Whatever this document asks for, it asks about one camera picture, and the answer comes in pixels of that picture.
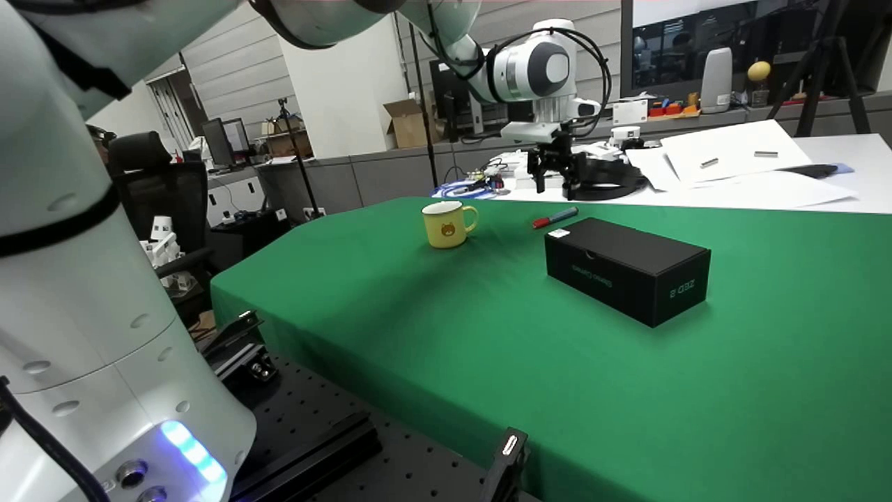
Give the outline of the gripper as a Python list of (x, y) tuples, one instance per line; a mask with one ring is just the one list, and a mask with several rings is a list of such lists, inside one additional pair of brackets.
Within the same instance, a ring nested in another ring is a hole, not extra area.
[(568, 201), (587, 201), (588, 195), (582, 189), (580, 173), (588, 165), (586, 153), (571, 152), (573, 137), (560, 135), (551, 143), (539, 143), (532, 147), (527, 159), (527, 174), (531, 176), (536, 193), (544, 193), (545, 173), (557, 172), (563, 177), (562, 195)]

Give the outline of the red marker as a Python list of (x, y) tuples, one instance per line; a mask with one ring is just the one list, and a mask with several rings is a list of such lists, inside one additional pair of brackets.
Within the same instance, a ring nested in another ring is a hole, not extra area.
[(561, 210), (560, 212), (551, 214), (548, 217), (538, 218), (532, 223), (533, 229), (542, 229), (549, 225), (554, 225), (554, 223), (561, 222), (562, 220), (567, 220), (569, 218), (574, 218), (578, 214), (578, 207), (572, 206), (567, 209)]

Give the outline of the yellow mug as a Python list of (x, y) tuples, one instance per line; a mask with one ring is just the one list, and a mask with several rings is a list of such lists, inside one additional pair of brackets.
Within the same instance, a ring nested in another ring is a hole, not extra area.
[(436, 249), (460, 247), (480, 222), (478, 210), (459, 200), (427, 204), (421, 214), (428, 243)]

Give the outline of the black cardboard box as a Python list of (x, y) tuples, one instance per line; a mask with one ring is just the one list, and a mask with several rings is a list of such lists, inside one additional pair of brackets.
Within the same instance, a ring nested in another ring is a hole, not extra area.
[(585, 218), (544, 237), (548, 276), (655, 328), (705, 301), (712, 251)]

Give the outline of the brown cardboard box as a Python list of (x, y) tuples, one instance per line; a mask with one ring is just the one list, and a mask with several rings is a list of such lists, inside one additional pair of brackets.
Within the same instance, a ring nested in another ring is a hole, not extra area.
[(427, 125), (424, 123), (423, 109), (414, 99), (389, 102), (383, 109), (390, 118), (387, 133), (392, 134), (398, 149), (423, 147), (439, 141), (436, 123), (432, 118), (428, 118)]

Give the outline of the sheets of white paper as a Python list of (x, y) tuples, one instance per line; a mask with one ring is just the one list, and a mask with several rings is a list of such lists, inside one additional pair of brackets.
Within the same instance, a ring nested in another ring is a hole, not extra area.
[[(755, 151), (777, 151), (778, 158), (755, 158)], [(794, 171), (813, 162), (775, 120), (667, 137), (661, 140), (659, 147), (629, 149), (626, 156), (631, 166), (639, 169), (653, 190), (658, 191), (670, 191), (678, 183), (701, 187), (733, 178), (742, 181), (767, 174), (805, 182), (807, 188), (816, 188), (817, 200), (833, 201), (850, 196), (847, 191), (825, 196), (822, 191), (832, 190), (833, 185)], [(717, 165), (700, 168), (701, 162), (714, 157), (720, 159)]]

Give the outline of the white speaker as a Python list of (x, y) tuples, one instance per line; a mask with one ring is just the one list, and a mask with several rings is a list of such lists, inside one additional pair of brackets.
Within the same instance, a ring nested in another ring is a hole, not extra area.
[(732, 49), (720, 47), (705, 57), (700, 92), (701, 114), (726, 112), (732, 104)]

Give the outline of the green table cloth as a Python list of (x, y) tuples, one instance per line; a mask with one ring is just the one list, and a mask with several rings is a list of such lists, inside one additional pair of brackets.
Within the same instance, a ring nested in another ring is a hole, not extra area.
[(527, 432), (544, 500), (892, 502), (892, 214), (583, 204), (711, 249), (649, 328), (548, 276), (557, 204), (477, 202), (448, 250), (427, 204), (296, 227), (214, 277), (217, 320), (479, 463)]

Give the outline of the yellow ball on base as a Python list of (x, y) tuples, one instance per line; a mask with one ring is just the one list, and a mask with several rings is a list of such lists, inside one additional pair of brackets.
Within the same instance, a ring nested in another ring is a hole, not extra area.
[(761, 108), (767, 106), (770, 98), (770, 85), (768, 83), (771, 73), (771, 64), (767, 61), (755, 61), (746, 71), (748, 79), (748, 102), (751, 107)]

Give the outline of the black clamp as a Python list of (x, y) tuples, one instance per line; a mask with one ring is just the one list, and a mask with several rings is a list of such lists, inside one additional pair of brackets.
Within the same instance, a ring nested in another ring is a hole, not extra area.
[(482, 478), (478, 502), (519, 502), (523, 470), (529, 457), (528, 435), (509, 427), (496, 448), (491, 466)]
[(232, 392), (261, 387), (279, 374), (262, 340), (262, 324), (255, 310), (242, 312), (199, 349), (217, 378)]

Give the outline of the white table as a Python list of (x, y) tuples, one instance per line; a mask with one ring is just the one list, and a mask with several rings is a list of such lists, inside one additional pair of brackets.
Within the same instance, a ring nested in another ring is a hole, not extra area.
[(678, 183), (670, 191), (653, 190), (647, 185), (629, 196), (615, 198), (611, 204), (634, 206), (677, 206), (797, 210), (806, 212), (848, 212), (892, 214), (892, 148), (879, 134), (804, 137), (794, 142), (816, 163), (841, 163), (851, 168), (849, 174), (834, 174), (823, 180), (825, 196), (841, 191), (848, 198), (817, 200), (816, 188), (805, 182), (779, 175), (759, 174), (745, 180), (693, 187)]

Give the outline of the monitor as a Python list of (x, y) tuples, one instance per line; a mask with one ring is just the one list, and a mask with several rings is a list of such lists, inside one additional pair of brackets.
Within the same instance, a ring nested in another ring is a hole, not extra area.
[(201, 124), (204, 144), (210, 154), (211, 169), (246, 167), (252, 153), (242, 118), (216, 118)]

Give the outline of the heap of white parts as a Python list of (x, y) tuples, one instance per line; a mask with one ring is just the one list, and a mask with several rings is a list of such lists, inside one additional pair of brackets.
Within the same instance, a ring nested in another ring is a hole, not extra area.
[[(156, 271), (185, 256), (185, 252), (176, 241), (173, 220), (170, 216), (162, 214), (153, 216), (149, 237), (146, 241), (139, 241), (139, 244)], [(188, 271), (175, 271), (160, 277), (160, 284), (174, 296), (184, 296), (197, 285), (197, 281)]]

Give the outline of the black office chair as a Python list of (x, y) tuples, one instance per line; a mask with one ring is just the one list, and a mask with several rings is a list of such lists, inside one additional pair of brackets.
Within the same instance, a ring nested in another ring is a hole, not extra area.
[(185, 256), (156, 271), (158, 277), (188, 271), (197, 281), (194, 288), (209, 289), (214, 269), (207, 246), (209, 188), (203, 163), (174, 161), (160, 135), (150, 131), (111, 140), (107, 167), (138, 241), (149, 237), (153, 216), (173, 220)]

